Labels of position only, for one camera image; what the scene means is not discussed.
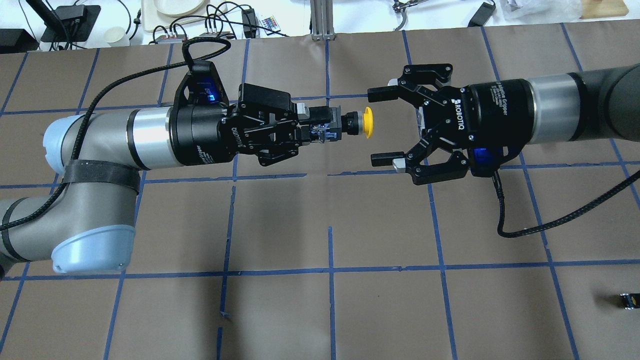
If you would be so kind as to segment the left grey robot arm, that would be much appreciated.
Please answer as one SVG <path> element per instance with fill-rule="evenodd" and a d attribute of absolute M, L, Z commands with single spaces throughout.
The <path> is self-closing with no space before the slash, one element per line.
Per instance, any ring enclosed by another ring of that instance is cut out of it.
<path fill-rule="evenodd" d="M 92 116 L 73 159 L 81 123 L 69 116 L 46 130 L 46 160 L 62 176 L 62 192 L 39 217 L 1 231 L 2 277 L 16 264 L 47 259 L 58 274 L 121 272 L 134 248 L 141 171 L 228 163 L 237 154 L 270 166 L 342 130 L 339 109 L 247 83 L 229 104 L 212 80 L 183 80 L 172 106 Z"/>

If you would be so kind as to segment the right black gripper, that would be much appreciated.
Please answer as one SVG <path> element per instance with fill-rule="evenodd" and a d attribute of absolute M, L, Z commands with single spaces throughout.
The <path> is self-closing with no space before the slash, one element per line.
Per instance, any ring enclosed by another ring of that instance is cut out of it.
<path fill-rule="evenodd" d="M 369 103 L 401 99 L 418 109 L 434 102 L 423 107 L 421 140 L 407 152 L 371 154 L 371 166 L 393 167 L 421 186 L 467 173 L 491 178 L 521 152 L 533 136 L 530 84 L 513 79 L 453 88 L 446 86 L 452 73 L 450 63 L 407 64 L 396 84 L 367 90 Z"/>

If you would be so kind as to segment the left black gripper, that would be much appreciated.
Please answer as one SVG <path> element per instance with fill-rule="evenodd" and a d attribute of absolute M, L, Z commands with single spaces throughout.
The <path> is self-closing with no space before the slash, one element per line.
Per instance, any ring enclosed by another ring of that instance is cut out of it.
<path fill-rule="evenodd" d="M 238 87 L 238 101 L 197 94 L 181 83 L 169 116 L 174 157 L 183 166 L 228 163 L 237 154 L 256 155 L 261 166 L 272 166 L 298 155 L 311 143 L 310 125 L 329 123 L 326 105 L 294 103 L 288 92 L 250 83 Z"/>

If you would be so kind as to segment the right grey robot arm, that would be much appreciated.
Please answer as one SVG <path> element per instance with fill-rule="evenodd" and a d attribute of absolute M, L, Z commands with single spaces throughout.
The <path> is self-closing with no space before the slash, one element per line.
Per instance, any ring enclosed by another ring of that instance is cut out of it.
<path fill-rule="evenodd" d="M 373 153 L 415 185 L 490 178 L 525 145 L 591 139 L 638 142 L 638 64 L 450 86 L 449 63 L 408 64 L 395 83 L 368 89 L 371 103 L 402 99 L 423 118 L 407 152 Z"/>

